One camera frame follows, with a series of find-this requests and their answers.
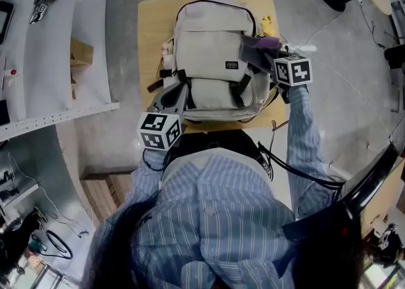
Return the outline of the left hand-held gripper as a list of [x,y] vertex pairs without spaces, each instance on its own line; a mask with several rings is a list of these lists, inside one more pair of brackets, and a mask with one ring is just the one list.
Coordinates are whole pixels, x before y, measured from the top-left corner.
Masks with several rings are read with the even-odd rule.
[[146,149],[168,151],[173,147],[182,134],[188,93],[188,85],[178,82],[156,94],[137,125],[137,133]]

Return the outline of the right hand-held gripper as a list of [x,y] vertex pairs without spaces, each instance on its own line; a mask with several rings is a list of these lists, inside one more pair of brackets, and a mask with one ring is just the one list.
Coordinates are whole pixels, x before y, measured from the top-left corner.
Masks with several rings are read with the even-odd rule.
[[273,58],[268,53],[264,53],[264,57],[270,66],[271,79],[278,87],[284,103],[290,103],[291,87],[308,85],[313,82],[313,70],[309,58],[298,54]]

